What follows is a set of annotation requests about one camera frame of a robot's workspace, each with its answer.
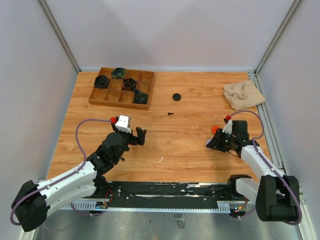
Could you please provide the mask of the orange earbud charging case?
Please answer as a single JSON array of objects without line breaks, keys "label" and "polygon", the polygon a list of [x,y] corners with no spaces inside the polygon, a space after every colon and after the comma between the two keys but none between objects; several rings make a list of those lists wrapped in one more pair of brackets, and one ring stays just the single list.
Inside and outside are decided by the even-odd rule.
[{"label": "orange earbud charging case", "polygon": [[219,128],[220,128],[219,126],[216,126],[216,125],[213,126],[213,127],[211,128],[212,133],[215,134]]}]

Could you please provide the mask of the black round charging case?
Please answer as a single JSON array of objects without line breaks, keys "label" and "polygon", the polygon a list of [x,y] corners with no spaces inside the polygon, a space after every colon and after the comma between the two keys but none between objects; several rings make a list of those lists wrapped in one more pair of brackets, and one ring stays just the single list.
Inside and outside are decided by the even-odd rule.
[{"label": "black round charging case", "polygon": [[174,101],[180,101],[181,98],[182,98],[182,96],[181,96],[179,93],[174,93],[174,94],[172,95],[172,99],[173,99]]}]

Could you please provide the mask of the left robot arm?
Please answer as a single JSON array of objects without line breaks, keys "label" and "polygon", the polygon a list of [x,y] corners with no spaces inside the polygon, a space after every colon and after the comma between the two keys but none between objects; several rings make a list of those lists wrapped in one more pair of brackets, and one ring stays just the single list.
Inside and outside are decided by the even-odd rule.
[{"label": "left robot arm", "polygon": [[123,154],[130,150],[130,145],[144,145],[147,131],[137,127],[136,133],[114,128],[81,164],[49,180],[25,182],[11,204],[10,222],[30,232],[73,201],[103,197],[107,193],[104,174],[124,160]]}]

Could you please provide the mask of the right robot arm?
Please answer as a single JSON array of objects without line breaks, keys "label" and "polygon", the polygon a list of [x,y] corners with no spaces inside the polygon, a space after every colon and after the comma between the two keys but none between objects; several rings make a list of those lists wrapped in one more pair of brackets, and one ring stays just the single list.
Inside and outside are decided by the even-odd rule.
[{"label": "right robot arm", "polygon": [[238,200],[242,196],[254,203],[263,222],[284,222],[297,225],[302,220],[299,181],[279,170],[263,153],[254,138],[249,138],[248,123],[244,120],[225,120],[224,128],[213,127],[214,136],[208,149],[230,152],[245,161],[259,182],[245,174],[231,175],[226,185],[227,196]]}]

